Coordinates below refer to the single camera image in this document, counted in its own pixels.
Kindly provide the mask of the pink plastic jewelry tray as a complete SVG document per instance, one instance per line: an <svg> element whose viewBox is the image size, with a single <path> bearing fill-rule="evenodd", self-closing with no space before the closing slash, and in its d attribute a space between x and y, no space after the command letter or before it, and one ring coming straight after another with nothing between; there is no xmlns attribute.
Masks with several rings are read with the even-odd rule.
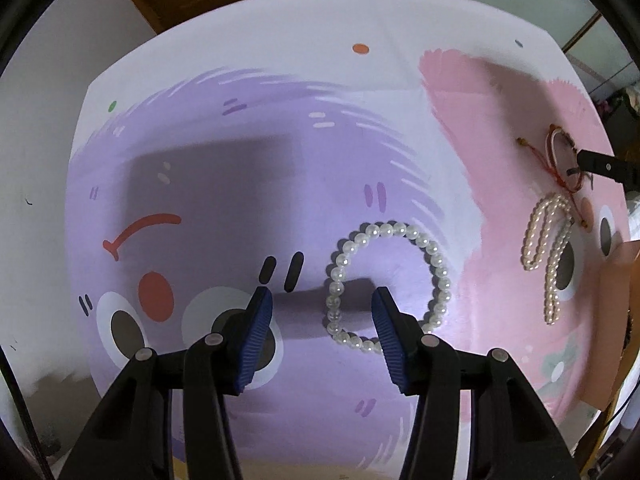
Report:
<svg viewBox="0 0 640 480"><path fill-rule="evenodd" d="M617 246L602 266L580 400L604 411L639 353L639 242Z"/></svg>

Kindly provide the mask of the light blue wardrobe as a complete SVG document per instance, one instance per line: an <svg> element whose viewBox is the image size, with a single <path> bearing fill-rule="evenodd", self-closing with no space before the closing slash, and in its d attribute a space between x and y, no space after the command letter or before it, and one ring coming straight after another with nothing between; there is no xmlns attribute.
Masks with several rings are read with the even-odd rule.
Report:
<svg viewBox="0 0 640 480"><path fill-rule="evenodd" d="M639 81L639 65L589 0L475 1L548 32L573 65L591 99L597 102Z"/></svg>

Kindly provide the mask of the cartoon monster table mat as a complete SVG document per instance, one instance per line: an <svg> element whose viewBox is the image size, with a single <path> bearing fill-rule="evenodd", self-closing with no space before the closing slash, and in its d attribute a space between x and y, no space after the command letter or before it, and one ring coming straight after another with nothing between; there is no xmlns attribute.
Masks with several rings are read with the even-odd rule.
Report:
<svg viewBox="0 0 640 480"><path fill-rule="evenodd" d="M228 403L247 477L396 478L416 404L371 350L370 298L417 318L442 251L436 333L501 347L559 425L580 400L599 274L628 235L595 178L559 264L558 322L525 270L529 215L558 192L551 126L608 152L596 109L544 30L469 0L245 0L142 44L90 84L68 165L70 288L105 392L141 347L190 347L266 283L253 381Z"/></svg>

